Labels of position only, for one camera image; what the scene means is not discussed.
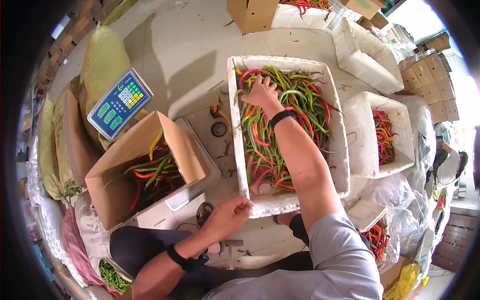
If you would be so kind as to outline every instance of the scale display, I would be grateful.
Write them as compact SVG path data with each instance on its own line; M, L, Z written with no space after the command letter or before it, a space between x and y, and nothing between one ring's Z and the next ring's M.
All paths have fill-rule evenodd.
M145 81L134 68L129 68L90 111L88 121L113 141L152 98L153 93Z

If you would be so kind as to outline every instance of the brick wall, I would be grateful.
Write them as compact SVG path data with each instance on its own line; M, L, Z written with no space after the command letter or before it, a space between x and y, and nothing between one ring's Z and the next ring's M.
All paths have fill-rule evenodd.
M48 91L63 61L75 46L123 0L78 0L67 14L70 21L46 53L38 69L38 93Z

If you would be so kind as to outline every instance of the black pants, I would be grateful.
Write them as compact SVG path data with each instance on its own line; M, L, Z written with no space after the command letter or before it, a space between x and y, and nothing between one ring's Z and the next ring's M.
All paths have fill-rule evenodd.
M295 215L290 223L293 235L307 246L309 239L301 214ZM136 277L143 266L159 255L170 244L178 243L192 233L182 230L146 229L125 226L115 230L110 238L110 253L113 260L130 276ZM297 252L278 262L258 269L225 270L202 266L186 273L177 287L201 288L207 291L236 278L260 277L275 270L313 270L309 252Z

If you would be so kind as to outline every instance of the gray shirt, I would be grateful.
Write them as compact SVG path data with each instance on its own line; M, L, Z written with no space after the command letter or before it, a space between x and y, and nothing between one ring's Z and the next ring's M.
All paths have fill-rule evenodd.
M231 280L204 300L382 299L373 253L345 214L320 218L309 238L312 271L276 270L259 278Z

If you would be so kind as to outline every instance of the sandal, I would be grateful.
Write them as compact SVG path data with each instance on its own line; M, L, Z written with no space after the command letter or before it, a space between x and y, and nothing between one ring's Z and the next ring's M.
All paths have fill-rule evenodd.
M197 216L196 216L196 219L197 219L197 225L199 228L202 228L202 226L205 224L205 222L207 221L207 219L209 218L209 216L212 214L212 211L214 209L214 206L209 203L209 202L203 202L202 204L200 204L200 206L198 207L197 209ZM217 253L218 255L221 255L221 253L224 251L225 249L225 242L224 241L220 241L219 242L220 244L220 251Z

